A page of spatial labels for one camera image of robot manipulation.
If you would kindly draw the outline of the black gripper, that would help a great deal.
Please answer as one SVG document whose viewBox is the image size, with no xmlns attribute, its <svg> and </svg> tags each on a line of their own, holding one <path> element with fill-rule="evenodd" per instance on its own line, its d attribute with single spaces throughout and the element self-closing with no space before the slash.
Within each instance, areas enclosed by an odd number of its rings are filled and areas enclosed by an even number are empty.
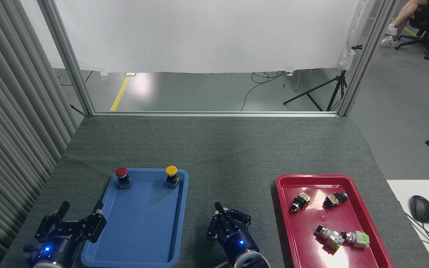
<svg viewBox="0 0 429 268">
<path fill-rule="evenodd" d="M 57 212 L 43 217 L 35 238 L 39 246 L 25 245 L 24 258 L 29 268 L 71 268 L 80 243 L 85 239 L 96 243 L 107 223 L 98 200 L 92 214 L 78 221 L 63 222 L 70 208 L 64 201 Z"/>
<path fill-rule="evenodd" d="M 235 209 L 227 209 L 220 202 L 215 202 L 214 206 L 216 211 L 208 226 L 207 239 L 217 239 L 228 257 L 228 262 L 235 263 L 247 251 L 259 252 L 257 244 L 248 232 L 251 216 Z"/>
</svg>

